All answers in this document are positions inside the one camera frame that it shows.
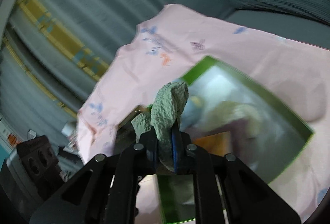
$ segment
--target green border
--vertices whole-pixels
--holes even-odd
[[[191,85],[195,80],[197,80],[202,74],[204,74],[212,66],[218,66],[223,71],[228,73],[233,78],[240,81],[245,87],[249,88],[257,95],[259,95],[263,100],[268,103],[273,109],[275,109],[279,114],[281,114],[301,135],[302,139],[305,141],[304,147],[300,150],[299,154],[284,168],[282,173],[294,162],[294,160],[301,154],[306,144],[311,139],[313,135],[313,130],[304,122],[296,113],[294,113],[288,106],[286,106],[281,100],[274,96],[271,92],[266,90],[263,86],[256,83],[254,80],[249,78],[243,72],[235,69],[234,67],[226,64],[223,61],[217,60],[211,56],[206,56],[200,62],[198,62],[191,70],[182,76],[182,79]],[[162,204],[162,220],[166,224],[179,224],[188,222],[194,219],[185,220],[178,222],[178,214],[173,206],[174,193],[169,185],[169,176],[157,176],[158,186],[160,192],[160,200]]]

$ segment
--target crumpled towel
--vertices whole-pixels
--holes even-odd
[[[151,130],[156,131],[160,162],[170,171],[174,171],[172,159],[171,128],[180,116],[188,100],[188,86],[185,82],[164,85],[157,93],[151,112],[143,112],[132,120],[137,142],[140,135]]]

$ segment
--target yellow curtain stripe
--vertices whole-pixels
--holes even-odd
[[[57,106],[62,108],[66,113],[71,115],[74,118],[77,118],[77,114],[72,111],[70,108],[68,108],[64,103],[60,102],[58,98],[56,98],[45,86],[41,84],[41,82],[31,73],[31,71],[24,65],[22,60],[18,57],[14,49],[9,43],[9,40],[6,36],[3,38],[4,44],[6,48],[9,50],[10,55],[13,57],[13,59],[16,61],[16,63],[20,66],[20,68],[28,75],[28,77],[34,82],[34,84],[46,95],[51,99],[52,101],[57,102]]]
[[[106,72],[109,65],[53,18],[38,0],[17,0],[17,5],[55,48],[90,77],[98,81]]]

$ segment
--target silver rivet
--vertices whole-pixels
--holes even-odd
[[[187,146],[187,150],[189,150],[189,151],[194,151],[196,149],[197,149],[197,146],[195,144],[189,144]]]
[[[135,145],[133,146],[133,148],[134,148],[135,150],[143,150],[144,146],[143,146],[142,144],[138,143],[138,144],[135,144]]]
[[[234,154],[227,154],[226,155],[226,159],[227,161],[235,161],[236,160],[236,156]]]
[[[99,161],[104,161],[105,160],[105,155],[104,154],[97,154],[94,157],[95,161],[99,162]]]

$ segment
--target metal screw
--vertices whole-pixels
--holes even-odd
[[[97,154],[94,157],[95,161],[99,162],[99,161],[104,161],[105,160],[105,155],[104,154]]]
[[[226,159],[227,159],[227,161],[235,161],[236,156],[234,154],[229,153],[226,155]]]
[[[196,149],[197,149],[197,146],[195,144],[189,144],[187,146],[187,150],[189,150],[189,151],[194,151]]]
[[[135,145],[133,146],[133,148],[134,148],[135,150],[143,150],[144,146],[143,146],[142,144],[138,143],[138,144],[135,144]]]

